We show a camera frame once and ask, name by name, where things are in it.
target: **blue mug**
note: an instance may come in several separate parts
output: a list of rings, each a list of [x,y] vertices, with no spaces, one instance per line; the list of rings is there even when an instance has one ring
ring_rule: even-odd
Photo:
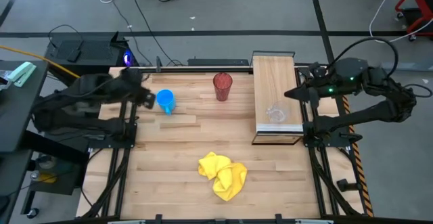
[[[175,94],[169,89],[163,89],[156,94],[156,102],[167,115],[176,107]]]

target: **concrete floor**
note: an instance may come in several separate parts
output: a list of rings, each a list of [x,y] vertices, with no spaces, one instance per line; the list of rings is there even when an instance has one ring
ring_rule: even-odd
[[[9,0],[0,0],[0,12]],[[301,30],[303,35],[231,35],[158,37],[161,46],[172,59],[186,62],[188,58],[244,58],[250,59],[254,50],[295,51],[297,62],[326,63],[326,52],[312,0],[137,0],[154,31],[200,30]],[[319,0],[327,31],[368,31],[369,21],[382,0]],[[133,0],[115,0],[134,31],[147,31]],[[394,20],[393,6],[388,0],[373,26],[378,31],[400,31],[402,22]],[[80,32],[129,31],[112,4],[99,0],[16,0],[5,22],[0,26],[0,44],[43,55],[48,40],[45,37],[22,38],[13,33],[46,33],[60,24],[69,24]],[[71,32],[61,28],[58,32]],[[334,55],[360,39],[353,36],[329,38]],[[168,60],[152,38],[137,37],[144,54],[164,64]],[[400,53],[400,68],[429,62],[433,57],[431,41],[419,38],[414,43],[406,39],[395,45]],[[369,60],[372,66],[389,66],[392,53],[389,47],[375,42],[355,47],[347,56]],[[16,53],[0,50],[1,60],[31,60]],[[402,84],[422,83],[433,88],[433,74],[398,72],[394,75]],[[46,81],[44,93],[60,85]],[[368,107],[379,98],[359,95],[350,98],[352,110]],[[356,127],[364,136],[359,142],[365,176],[374,213],[377,217],[433,220],[433,173],[429,144],[431,99],[419,99],[413,116],[401,124],[371,122]],[[79,191],[72,196],[37,194],[35,207],[41,214],[33,220],[20,216],[18,200],[11,223],[44,223],[72,219],[79,199]]]

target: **red cup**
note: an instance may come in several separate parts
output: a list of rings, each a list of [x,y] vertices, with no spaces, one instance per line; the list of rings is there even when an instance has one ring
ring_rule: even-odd
[[[220,102],[227,100],[230,93],[231,84],[233,79],[225,72],[220,72],[214,77],[214,87],[216,99]]]

